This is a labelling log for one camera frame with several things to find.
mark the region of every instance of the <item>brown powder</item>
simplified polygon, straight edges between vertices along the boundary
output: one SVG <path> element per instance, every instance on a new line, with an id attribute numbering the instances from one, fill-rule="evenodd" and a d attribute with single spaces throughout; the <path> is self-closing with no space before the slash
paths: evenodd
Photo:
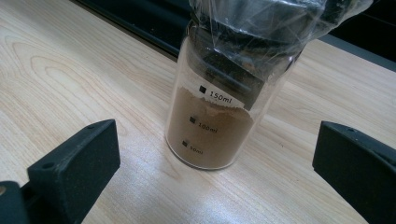
<path id="1" fill-rule="evenodd" d="M 233 162 L 253 119 L 242 108 L 216 105 L 184 88 L 177 90 L 166 138 L 186 163 L 219 169 Z"/>

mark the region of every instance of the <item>wood grain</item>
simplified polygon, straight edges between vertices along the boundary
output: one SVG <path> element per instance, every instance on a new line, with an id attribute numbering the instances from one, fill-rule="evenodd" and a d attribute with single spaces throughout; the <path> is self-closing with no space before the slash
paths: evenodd
<path id="1" fill-rule="evenodd" d="M 0 2 L 0 180 L 84 126 L 118 125 L 121 168 L 84 223 L 364 223 L 312 168 L 322 120 L 396 147 L 396 74 L 320 41 L 231 167 L 194 170 L 163 137 L 176 63 L 78 5 Z"/>

